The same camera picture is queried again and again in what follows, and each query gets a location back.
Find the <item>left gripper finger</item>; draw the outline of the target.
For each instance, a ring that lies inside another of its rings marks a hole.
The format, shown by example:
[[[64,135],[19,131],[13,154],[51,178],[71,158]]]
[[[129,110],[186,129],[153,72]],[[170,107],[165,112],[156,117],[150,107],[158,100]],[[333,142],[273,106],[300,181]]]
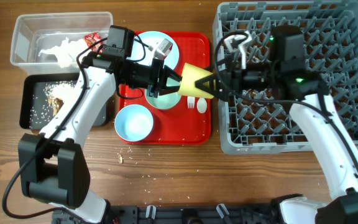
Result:
[[[182,76],[179,75],[176,71],[174,71],[173,69],[171,69],[168,66],[164,66],[163,68],[163,72],[164,72],[164,76],[167,78],[171,78],[172,80],[181,80]]]
[[[175,86],[163,86],[161,88],[158,89],[158,94],[159,95],[167,95],[167,94],[171,94],[171,93],[175,93],[180,89],[179,85],[175,85]]]

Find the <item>pale green bowl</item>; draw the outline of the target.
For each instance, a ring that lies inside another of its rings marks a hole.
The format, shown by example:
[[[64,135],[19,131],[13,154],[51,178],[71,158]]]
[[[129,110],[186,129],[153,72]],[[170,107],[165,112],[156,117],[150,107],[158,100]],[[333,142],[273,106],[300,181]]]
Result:
[[[148,104],[158,110],[172,109],[181,100],[181,96],[177,92],[167,95],[159,95],[157,98],[149,96],[147,89],[145,89],[144,93]]]

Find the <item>yellow plastic cup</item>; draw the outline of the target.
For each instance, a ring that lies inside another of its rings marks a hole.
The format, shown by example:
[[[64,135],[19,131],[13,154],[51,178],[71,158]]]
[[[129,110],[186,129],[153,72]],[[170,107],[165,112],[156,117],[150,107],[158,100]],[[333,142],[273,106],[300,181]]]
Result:
[[[193,96],[197,98],[212,99],[214,96],[196,87],[195,81],[212,75],[212,72],[199,68],[195,65],[185,63],[182,74],[180,87],[177,93],[181,96]]]

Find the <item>white plastic spoon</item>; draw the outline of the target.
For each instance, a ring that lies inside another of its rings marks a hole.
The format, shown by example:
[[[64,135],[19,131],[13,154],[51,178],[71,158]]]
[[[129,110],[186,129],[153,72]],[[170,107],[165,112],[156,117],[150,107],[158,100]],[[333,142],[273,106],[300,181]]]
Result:
[[[196,104],[199,113],[203,114],[208,108],[208,104],[205,98],[199,98]]]

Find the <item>white plastic fork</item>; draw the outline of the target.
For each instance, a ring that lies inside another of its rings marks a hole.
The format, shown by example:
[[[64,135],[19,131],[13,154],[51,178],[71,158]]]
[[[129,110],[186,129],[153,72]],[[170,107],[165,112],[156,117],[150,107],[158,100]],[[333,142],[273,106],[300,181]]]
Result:
[[[195,107],[195,97],[194,96],[187,97],[187,106],[189,109],[192,109]]]

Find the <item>light blue plate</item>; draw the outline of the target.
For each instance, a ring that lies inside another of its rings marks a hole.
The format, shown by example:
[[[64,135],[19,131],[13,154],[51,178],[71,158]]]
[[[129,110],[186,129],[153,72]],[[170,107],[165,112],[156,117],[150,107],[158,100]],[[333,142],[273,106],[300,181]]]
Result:
[[[146,45],[145,47],[145,58],[138,63],[141,65],[151,65],[152,58],[154,56],[155,49],[160,45],[161,41],[164,39],[169,40],[173,46],[170,53],[164,59],[164,65],[175,69],[178,65],[180,58],[179,48],[177,43],[167,34],[158,31],[147,31],[139,34],[139,37],[142,39],[142,42]],[[134,44],[132,46],[131,56],[128,57],[128,60],[138,60],[144,56],[143,46],[138,41],[138,38],[135,38]]]

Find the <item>light blue bowl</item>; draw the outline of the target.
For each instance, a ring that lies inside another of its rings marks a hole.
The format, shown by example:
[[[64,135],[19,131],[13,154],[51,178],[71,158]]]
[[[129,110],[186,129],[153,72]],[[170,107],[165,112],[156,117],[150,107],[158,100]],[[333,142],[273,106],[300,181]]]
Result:
[[[114,120],[114,127],[118,136],[129,142],[145,139],[152,132],[153,126],[152,113],[142,105],[123,107]]]

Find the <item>red snack wrapper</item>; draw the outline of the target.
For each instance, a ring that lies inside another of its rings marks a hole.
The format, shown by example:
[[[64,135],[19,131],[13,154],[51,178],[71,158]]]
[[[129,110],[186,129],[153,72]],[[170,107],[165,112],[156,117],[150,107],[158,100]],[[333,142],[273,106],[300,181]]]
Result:
[[[95,44],[96,42],[100,41],[102,38],[99,35],[98,32],[93,32],[91,34],[85,35],[84,36],[84,41],[86,42],[88,47],[91,47],[93,44]],[[96,44],[91,50],[93,52],[97,52],[99,47],[102,45],[102,42],[99,42],[98,44]]]

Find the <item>white napkin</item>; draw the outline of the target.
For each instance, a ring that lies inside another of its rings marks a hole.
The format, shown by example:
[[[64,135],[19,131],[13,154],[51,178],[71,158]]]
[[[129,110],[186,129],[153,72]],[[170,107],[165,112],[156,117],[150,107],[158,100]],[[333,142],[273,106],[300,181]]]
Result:
[[[51,49],[43,49],[38,56],[53,55],[60,68],[69,67],[71,63],[76,62],[77,56],[88,48],[84,39],[69,41],[68,37],[62,41],[60,46],[54,46]]]

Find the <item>food scraps and rice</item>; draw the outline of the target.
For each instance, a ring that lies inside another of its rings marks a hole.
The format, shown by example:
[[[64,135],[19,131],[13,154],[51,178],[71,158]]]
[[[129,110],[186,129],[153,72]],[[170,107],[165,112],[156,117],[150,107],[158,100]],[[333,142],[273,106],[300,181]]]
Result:
[[[71,99],[76,81],[39,82],[34,86],[30,108],[30,126],[45,125]]]

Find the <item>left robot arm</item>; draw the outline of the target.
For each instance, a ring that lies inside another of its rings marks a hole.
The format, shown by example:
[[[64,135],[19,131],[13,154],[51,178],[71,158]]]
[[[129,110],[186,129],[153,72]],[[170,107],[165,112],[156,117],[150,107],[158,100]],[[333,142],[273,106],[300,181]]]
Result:
[[[105,102],[121,85],[145,89],[149,96],[173,93],[167,80],[178,74],[164,64],[173,42],[146,44],[134,31],[111,26],[109,34],[76,55],[80,70],[73,94],[37,135],[25,134],[18,145],[19,180],[24,196],[50,205],[82,223],[114,223],[110,203],[90,189],[83,155],[86,137]]]

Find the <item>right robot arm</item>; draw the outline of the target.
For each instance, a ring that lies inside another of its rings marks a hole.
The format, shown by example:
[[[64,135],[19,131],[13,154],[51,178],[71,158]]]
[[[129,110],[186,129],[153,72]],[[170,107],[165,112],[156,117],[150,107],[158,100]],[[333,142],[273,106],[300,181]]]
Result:
[[[324,204],[302,196],[277,200],[279,223],[358,223],[358,149],[336,111],[329,88],[318,72],[305,65],[304,36],[297,26],[282,25],[270,31],[268,63],[241,62],[233,68],[196,81],[198,89],[220,100],[243,97],[247,89],[278,91],[273,104],[289,106],[292,120],[301,129],[324,172],[331,202]]]

